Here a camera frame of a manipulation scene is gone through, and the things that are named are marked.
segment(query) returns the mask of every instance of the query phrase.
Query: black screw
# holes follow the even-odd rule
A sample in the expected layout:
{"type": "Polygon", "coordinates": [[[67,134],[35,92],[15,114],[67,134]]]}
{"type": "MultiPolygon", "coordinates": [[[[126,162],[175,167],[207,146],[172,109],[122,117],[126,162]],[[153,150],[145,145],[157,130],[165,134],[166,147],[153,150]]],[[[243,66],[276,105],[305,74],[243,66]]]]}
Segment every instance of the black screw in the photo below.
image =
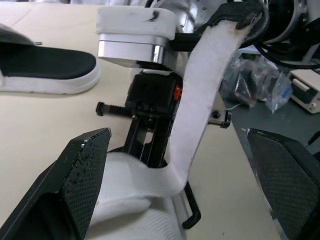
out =
{"type": "Polygon", "coordinates": [[[221,117],[221,114],[219,111],[215,110],[211,113],[211,116],[214,118],[214,119],[218,119],[221,117]]]}

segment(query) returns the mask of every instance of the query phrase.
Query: wire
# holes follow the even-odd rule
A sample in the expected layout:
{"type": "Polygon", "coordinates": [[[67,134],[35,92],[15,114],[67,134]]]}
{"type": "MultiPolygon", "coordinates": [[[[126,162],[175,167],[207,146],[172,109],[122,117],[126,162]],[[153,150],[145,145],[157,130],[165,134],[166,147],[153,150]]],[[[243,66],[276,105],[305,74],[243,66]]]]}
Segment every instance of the wire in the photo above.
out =
{"type": "Polygon", "coordinates": [[[286,67],[286,68],[290,68],[290,69],[319,69],[320,68],[320,64],[314,64],[314,65],[295,65],[295,64],[290,64],[290,63],[285,63],[282,61],[279,61],[277,59],[275,59],[273,56],[270,56],[267,52],[265,52],[265,50],[261,47],[261,45],[259,43],[254,45],[255,48],[259,51],[259,53],[261,53],[262,56],[264,56],[266,59],[270,60],[271,62],[286,67]]]}
{"type": "Polygon", "coordinates": [[[259,43],[260,47],[262,47],[263,49],[265,50],[268,50],[268,52],[271,52],[271,53],[274,53],[274,54],[279,54],[279,55],[286,55],[287,53],[289,53],[289,51],[279,51],[279,50],[276,50],[274,48],[272,48],[271,46],[268,46],[262,42],[259,43]]]}
{"type": "Polygon", "coordinates": [[[234,106],[232,106],[232,107],[229,107],[229,108],[225,108],[224,110],[226,110],[226,111],[231,111],[231,110],[233,110],[233,109],[235,109],[235,108],[237,108],[237,107],[239,107],[240,105],[242,105],[243,103],[239,103],[239,104],[236,104],[236,105],[234,105],[234,106]]]}
{"type": "Polygon", "coordinates": [[[144,7],[150,8],[153,2],[154,2],[154,0],[147,0],[144,7]]]}

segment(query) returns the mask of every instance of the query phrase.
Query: plastic bag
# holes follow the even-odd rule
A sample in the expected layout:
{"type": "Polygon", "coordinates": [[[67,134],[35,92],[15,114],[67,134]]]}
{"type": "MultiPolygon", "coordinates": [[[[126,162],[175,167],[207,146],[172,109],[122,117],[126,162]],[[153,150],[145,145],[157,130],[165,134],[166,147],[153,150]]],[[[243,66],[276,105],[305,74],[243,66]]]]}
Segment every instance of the plastic bag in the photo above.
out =
{"type": "Polygon", "coordinates": [[[263,101],[274,113],[288,102],[292,88],[291,81],[264,58],[246,60],[236,55],[224,73],[220,94],[250,108],[263,101]]]}
{"type": "Polygon", "coordinates": [[[278,79],[280,72],[269,65],[264,59],[251,61],[251,77],[255,82],[256,89],[253,97],[256,100],[265,102],[271,94],[270,86],[278,79]]]}
{"type": "Polygon", "coordinates": [[[266,99],[265,105],[274,114],[276,110],[288,102],[292,93],[293,89],[291,87],[291,81],[282,72],[272,87],[271,94],[266,99]]]}
{"type": "Polygon", "coordinates": [[[223,81],[220,87],[222,98],[240,102],[254,107],[256,100],[252,95],[251,70],[248,60],[235,56],[224,72],[223,81]]]}

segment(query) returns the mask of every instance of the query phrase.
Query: slide sandal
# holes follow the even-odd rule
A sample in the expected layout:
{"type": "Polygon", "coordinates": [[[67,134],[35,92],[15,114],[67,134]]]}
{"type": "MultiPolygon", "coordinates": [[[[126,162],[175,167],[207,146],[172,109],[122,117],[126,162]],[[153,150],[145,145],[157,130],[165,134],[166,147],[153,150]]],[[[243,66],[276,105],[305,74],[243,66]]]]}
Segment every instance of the slide sandal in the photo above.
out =
{"type": "Polygon", "coordinates": [[[87,52],[0,39],[0,91],[77,94],[92,88],[100,75],[87,52]]]}

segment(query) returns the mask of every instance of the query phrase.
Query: strap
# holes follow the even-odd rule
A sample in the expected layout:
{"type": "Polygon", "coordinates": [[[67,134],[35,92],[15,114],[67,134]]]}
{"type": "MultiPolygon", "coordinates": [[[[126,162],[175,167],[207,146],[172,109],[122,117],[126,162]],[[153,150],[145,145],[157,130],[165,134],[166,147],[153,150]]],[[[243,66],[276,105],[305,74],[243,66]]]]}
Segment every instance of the strap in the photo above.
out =
{"type": "Polygon", "coordinates": [[[251,29],[250,26],[236,29],[236,25],[236,22],[221,21],[214,27],[208,26],[190,55],[167,146],[168,166],[148,168],[128,154],[108,153],[98,197],[100,207],[94,210],[93,220],[97,214],[99,221],[114,217],[109,208],[123,199],[130,212],[130,199],[137,203],[138,199],[173,197],[183,191],[224,71],[251,29]]]}

